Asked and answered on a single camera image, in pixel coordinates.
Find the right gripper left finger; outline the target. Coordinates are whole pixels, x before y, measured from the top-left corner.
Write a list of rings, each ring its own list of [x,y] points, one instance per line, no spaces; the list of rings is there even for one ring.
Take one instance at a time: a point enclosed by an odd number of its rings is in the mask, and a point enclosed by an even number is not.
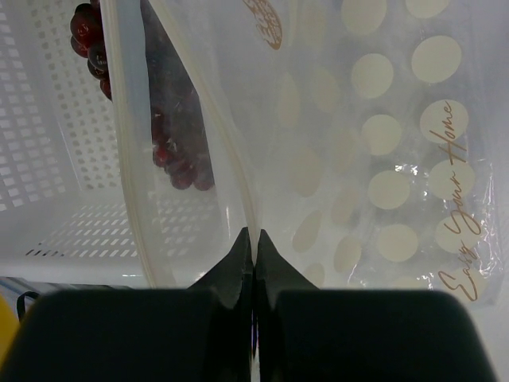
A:
[[[231,250],[189,289],[213,298],[208,314],[204,381],[250,381],[253,278],[251,241],[242,228]]]

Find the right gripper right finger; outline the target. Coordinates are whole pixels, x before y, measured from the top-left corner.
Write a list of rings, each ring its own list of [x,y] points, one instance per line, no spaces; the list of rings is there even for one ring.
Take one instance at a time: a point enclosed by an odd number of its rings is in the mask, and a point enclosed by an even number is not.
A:
[[[254,266],[254,314],[258,326],[258,358],[261,381],[283,381],[287,371],[285,336],[289,332],[278,312],[283,292],[316,290],[278,252],[266,230],[260,232]]]

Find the clear dotted zip bag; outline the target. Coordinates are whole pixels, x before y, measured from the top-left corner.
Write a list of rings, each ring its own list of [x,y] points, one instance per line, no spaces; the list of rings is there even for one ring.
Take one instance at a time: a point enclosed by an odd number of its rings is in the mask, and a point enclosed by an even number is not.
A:
[[[264,229],[327,289],[503,278],[471,1],[147,1]]]

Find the yellow bell pepper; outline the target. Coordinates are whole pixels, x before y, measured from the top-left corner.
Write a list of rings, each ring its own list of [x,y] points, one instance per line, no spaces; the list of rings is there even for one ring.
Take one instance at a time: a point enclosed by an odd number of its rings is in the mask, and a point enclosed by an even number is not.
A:
[[[7,301],[0,297],[0,358],[1,362],[10,349],[14,337],[18,331],[19,321]]]

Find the red grape bunch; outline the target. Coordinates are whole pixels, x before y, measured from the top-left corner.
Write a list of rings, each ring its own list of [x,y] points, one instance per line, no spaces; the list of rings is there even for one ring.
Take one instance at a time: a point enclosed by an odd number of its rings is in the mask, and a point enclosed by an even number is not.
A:
[[[153,163],[175,189],[214,187],[214,175],[199,96],[151,5],[140,2],[145,30]],[[99,1],[80,3],[71,18],[70,44],[87,59],[101,92],[112,99]]]

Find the white perforated plastic basket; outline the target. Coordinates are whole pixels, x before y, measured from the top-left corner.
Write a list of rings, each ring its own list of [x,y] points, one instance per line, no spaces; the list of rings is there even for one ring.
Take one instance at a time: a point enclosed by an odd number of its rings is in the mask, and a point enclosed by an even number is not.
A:
[[[152,162],[140,5],[105,9],[118,103],[72,50],[76,6],[1,4],[1,274],[187,287],[247,227],[226,132],[205,119],[214,187],[174,189]]]

